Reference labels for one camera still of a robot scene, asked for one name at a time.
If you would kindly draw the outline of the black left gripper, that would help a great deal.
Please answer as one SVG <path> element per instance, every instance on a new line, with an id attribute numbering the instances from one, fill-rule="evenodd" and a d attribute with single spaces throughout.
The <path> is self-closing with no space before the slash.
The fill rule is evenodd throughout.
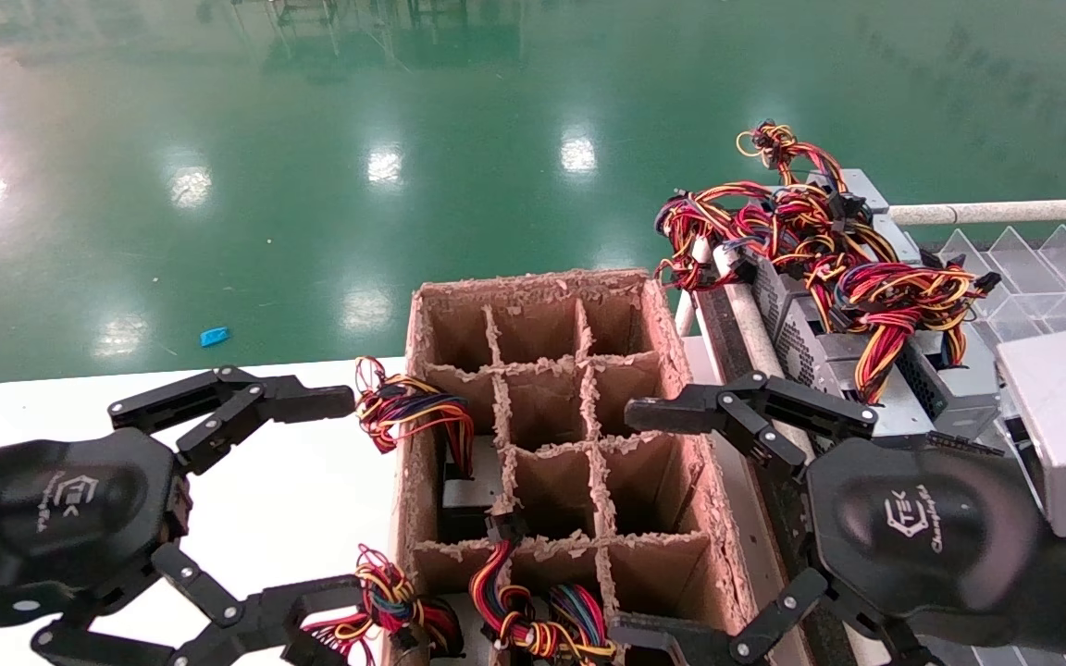
<path id="1" fill-rule="evenodd" d="M 344 665 L 302 623 L 354 607 L 358 576 L 266 587 L 240 601 L 172 543 L 189 531 L 185 474 L 206 473 L 269 422 L 354 412 L 348 385 L 309 388 L 297 376 L 221 366 L 111 404 L 116 431 L 104 438 L 0 446 L 0 628 L 64 612 L 31 641 L 52 665 L 233 665 L 270 648 L 291 665 Z M 151 438 L 196 417 L 204 421 L 175 442 L 177 455 Z M 90 629 L 157 573 L 210 620 L 194 639 L 169 647 Z"/>

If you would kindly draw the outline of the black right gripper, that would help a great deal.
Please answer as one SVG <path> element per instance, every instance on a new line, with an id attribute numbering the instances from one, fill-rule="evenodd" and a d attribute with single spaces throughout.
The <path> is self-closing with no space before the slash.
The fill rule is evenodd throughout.
<path id="1" fill-rule="evenodd" d="M 1020 629 L 1015 594 L 1045 538 L 1019 464 L 846 441 L 869 438 L 876 422 L 871 406 L 759 372 L 627 401 L 625 423 L 637 433 L 718 434 L 775 480 L 805 476 L 821 566 L 792 576 L 739 633 L 617 612 L 609 619 L 614 641 L 664 650 L 677 665 L 762 665 L 817 604 L 883 641 L 892 665 L 943 662 L 918 632 L 978 646 L 1012 641 Z M 846 442 L 812 462 L 775 423 Z"/>

